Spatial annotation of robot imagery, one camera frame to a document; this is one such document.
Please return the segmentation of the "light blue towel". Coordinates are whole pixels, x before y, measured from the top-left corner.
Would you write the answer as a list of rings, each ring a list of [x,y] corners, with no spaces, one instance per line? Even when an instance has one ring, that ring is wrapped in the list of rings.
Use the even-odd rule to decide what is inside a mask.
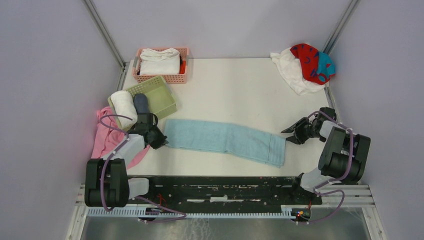
[[[285,163],[285,138],[234,123],[167,119],[164,134],[170,148],[231,154],[276,168]]]

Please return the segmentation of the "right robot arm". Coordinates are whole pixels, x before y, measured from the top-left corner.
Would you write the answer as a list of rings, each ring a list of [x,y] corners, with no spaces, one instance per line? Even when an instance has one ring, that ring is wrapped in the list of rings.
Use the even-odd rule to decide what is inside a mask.
[[[290,134],[288,142],[302,145],[317,138],[324,143],[318,165],[310,172],[300,174],[296,186],[289,189],[289,199],[302,204],[310,193],[333,184],[357,183],[363,176],[371,139],[337,121],[335,109],[321,107],[282,130]]]

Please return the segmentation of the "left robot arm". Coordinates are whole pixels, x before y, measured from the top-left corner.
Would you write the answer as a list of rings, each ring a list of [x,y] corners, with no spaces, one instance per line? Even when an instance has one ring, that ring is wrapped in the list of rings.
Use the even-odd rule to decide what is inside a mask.
[[[129,178],[127,169],[141,161],[151,149],[167,144],[167,137],[158,128],[158,117],[150,112],[140,113],[130,130],[115,128],[124,134],[123,140],[102,158],[92,158],[86,164],[84,202],[88,207],[102,207],[110,212],[126,206],[139,197],[150,204],[158,191],[149,180]]]

